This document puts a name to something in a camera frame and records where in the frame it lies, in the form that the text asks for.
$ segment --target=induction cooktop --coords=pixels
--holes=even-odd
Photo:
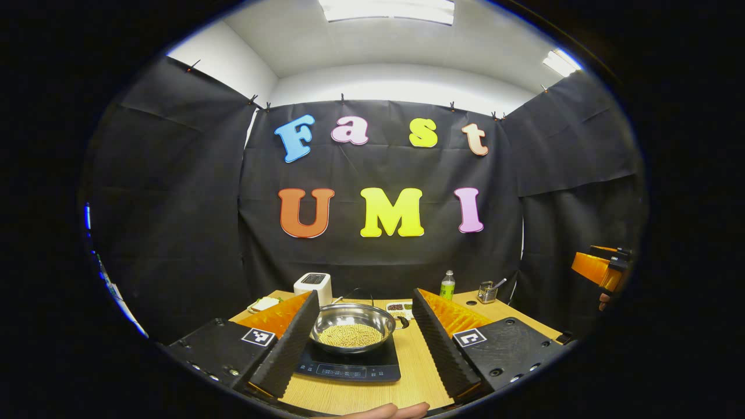
[[[308,340],[295,372],[343,381],[392,382],[401,379],[393,336],[370,352],[349,355],[326,352]]]

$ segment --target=ceiling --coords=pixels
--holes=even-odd
[[[556,46],[484,0],[456,0],[452,26],[391,18],[329,23],[317,0],[257,1],[224,21],[279,78],[366,63],[459,69],[534,93],[562,78],[542,63]]]

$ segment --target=pink letter i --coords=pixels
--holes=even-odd
[[[455,189],[455,196],[460,199],[460,213],[463,215],[463,222],[460,223],[461,233],[476,233],[484,229],[484,225],[478,220],[478,209],[476,208],[476,188],[458,188]]]

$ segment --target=white wall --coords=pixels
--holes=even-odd
[[[277,76],[261,57],[225,22],[218,21],[179,44],[168,56],[232,87],[258,103],[270,101]]]
[[[413,64],[329,67],[282,78],[272,107],[312,101],[382,99],[450,106],[490,115],[510,113],[535,94],[483,75]]]

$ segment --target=stainless steel bowl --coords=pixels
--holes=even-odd
[[[400,327],[399,329],[405,329],[408,327],[409,322],[406,318],[399,317],[399,319],[402,319],[403,324],[403,327]],[[363,324],[365,326],[374,327],[383,337],[380,342],[360,347],[331,346],[321,343],[321,341],[318,340],[318,335],[323,333],[324,330],[331,326],[340,326],[344,324]],[[386,339],[393,334],[394,330],[396,330],[396,320],[383,309],[365,304],[329,304],[328,306],[321,307],[320,312],[318,313],[318,319],[316,319],[316,323],[311,331],[311,339],[324,350],[331,353],[363,353],[382,345]]]

